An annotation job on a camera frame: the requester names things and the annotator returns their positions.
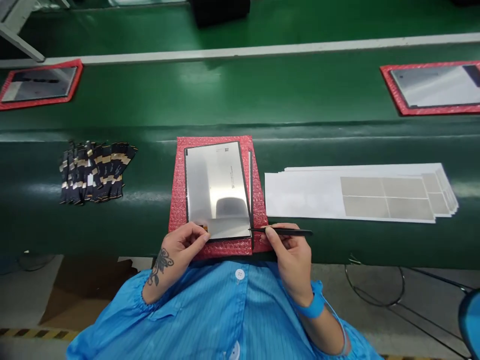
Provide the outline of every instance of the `blue wrist strap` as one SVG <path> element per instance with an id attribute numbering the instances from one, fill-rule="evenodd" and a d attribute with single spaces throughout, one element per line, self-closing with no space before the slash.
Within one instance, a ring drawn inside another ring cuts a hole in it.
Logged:
<path id="1" fill-rule="evenodd" d="M 302 307 L 300 305 L 294 304 L 295 308 L 300 314 L 309 319 L 315 319 L 320 316 L 325 307 L 325 299 L 322 296 L 322 291 L 318 293 L 317 289 L 313 290 L 313 301 L 309 307 Z"/>

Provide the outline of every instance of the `hand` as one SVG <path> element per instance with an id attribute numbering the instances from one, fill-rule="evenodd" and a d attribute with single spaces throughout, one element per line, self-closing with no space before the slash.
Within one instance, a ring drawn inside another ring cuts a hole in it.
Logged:
<path id="1" fill-rule="evenodd" d="M 297 305 L 308 308 L 314 299 L 310 283 L 312 249 L 305 237 L 279 236 L 275 228 L 299 229 L 299 226 L 292 223 L 267 226 L 261 240 L 267 238 L 276 253 L 278 271 L 287 293 Z"/>
<path id="2" fill-rule="evenodd" d="M 177 282 L 193 258 L 203 249 L 210 234 L 194 222 L 168 233 L 161 243 L 151 274 L 143 287 L 143 299 L 152 304 Z"/>

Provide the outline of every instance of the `white button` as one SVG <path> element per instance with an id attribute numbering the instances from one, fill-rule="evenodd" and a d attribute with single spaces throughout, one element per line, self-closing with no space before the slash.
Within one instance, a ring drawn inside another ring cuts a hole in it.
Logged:
<path id="1" fill-rule="evenodd" d="M 243 280 L 245 279 L 245 272 L 242 270 L 242 269 L 237 269 L 235 271 L 235 277 L 238 279 L 238 280 Z"/>
<path id="2" fill-rule="evenodd" d="M 240 344 L 237 341 L 235 343 L 235 346 L 233 347 L 233 350 L 232 350 L 231 354 L 230 354 L 230 359 L 229 360 L 239 360 L 239 359 L 240 359 Z"/>

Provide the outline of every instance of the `concrete floor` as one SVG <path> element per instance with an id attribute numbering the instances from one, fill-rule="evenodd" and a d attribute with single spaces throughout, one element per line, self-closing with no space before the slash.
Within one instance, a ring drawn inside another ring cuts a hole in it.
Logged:
<path id="1" fill-rule="evenodd" d="M 0 328 L 37 328 L 62 257 L 57 256 L 43 269 L 35 272 L 16 272 L 0 276 Z M 151 259 L 134 258 L 134 266 L 149 268 Z M 480 271 L 431 270 L 474 288 L 480 287 Z M 374 297 L 389 301 L 398 293 L 401 281 L 396 268 L 349 266 L 352 281 Z M 312 266 L 312 278 L 321 280 L 324 295 L 340 317 L 360 330 L 381 354 L 459 359 L 443 346 L 417 330 L 411 324 L 383 308 L 362 301 L 350 288 L 343 265 Z M 405 269 L 406 292 L 403 304 L 435 320 L 459 335 L 457 309 L 463 293 L 448 284 Z M 415 320 L 407 311 L 396 308 L 402 315 Z M 465 346 L 431 325 L 427 329 L 463 354 Z M 63 340 L 0 337 L 0 359 L 64 359 L 68 346 Z"/>

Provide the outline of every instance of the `red bubble wrap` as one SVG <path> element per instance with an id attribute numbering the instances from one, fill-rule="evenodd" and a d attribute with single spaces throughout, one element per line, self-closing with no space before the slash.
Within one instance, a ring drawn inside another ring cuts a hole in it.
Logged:
<path id="1" fill-rule="evenodd" d="M 456 106 L 438 106 L 438 107 L 424 107 L 424 108 L 409 108 L 402 92 L 397 86 L 395 79 L 390 72 L 392 70 L 404 69 L 421 69 L 421 68 L 436 68 L 445 66 L 462 66 L 462 65 L 476 65 L 480 70 L 480 61 L 454 61 L 454 62 L 432 62 L 425 64 L 410 64 L 410 65 L 386 65 L 381 66 L 380 71 L 386 81 L 388 90 L 395 101 L 396 106 L 402 115 L 443 115 L 443 114 L 459 114 L 459 113 L 480 113 L 480 105 L 456 105 Z"/>
<path id="2" fill-rule="evenodd" d="M 40 105 L 48 105 L 48 104 L 59 104 L 59 103 L 67 103 L 69 102 L 72 97 L 74 96 L 75 89 L 79 84 L 80 75 L 82 74 L 83 65 L 80 59 L 62 62 L 57 65 L 49 65 L 49 66 L 39 66 L 29 69 L 23 70 L 14 70 L 8 73 L 8 76 L 3 84 L 3 87 L 0 92 L 0 99 L 4 98 L 7 89 L 9 88 L 10 84 L 12 83 L 12 79 L 16 73 L 24 72 L 24 71 L 32 71 L 32 70 L 48 70 L 48 69 L 61 69 L 61 68 L 71 68 L 77 67 L 75 76 L 73 77 L 73 81 L 70 86 L 70 90 L 68 91 L 67 96 L 63 97 L 56 97 L 56 98 L 46 98 L 46 99 L 39 99 L 39 100 L 31 100 L 31 101 L 18 101 L 18 102 L 0 102 L 0 111 L 1 110 L 10 110 L 10 109 L 20 109 L 20 108 L 30 108 Z"/>
<path id="3" fill-rule="evenodd" d="M 260 184 L 260 176 L 257 169 L 257 161 L 255 158 L 254 145 L 251 136 L 178 137 L 168 231 L 171 232 L 187 222 L 184 155 L 185 148 L 235 141 L 240 142 L 241 158 L 246 184 L 250 183 L 249 151 L 252 151 L 253 224 L 255 227 L 261 227 L 268 224 L 265 201 Z M 247 193 L 248 198 L 250 198 L 250 189 L 248 186 Z M 260 234 L 255 234 L 253 243 L 254 250 L 252 250 L 251 238 L 207 243 L 202 251 L 200 251 L 200 253 L 198 253 L 198 255 L 195 257 L 195 260 L 221 258 L 232 255 L 252 255 L 253 251 L 257 253 L 272 249 L 269 245 L 260 242 Z"/>

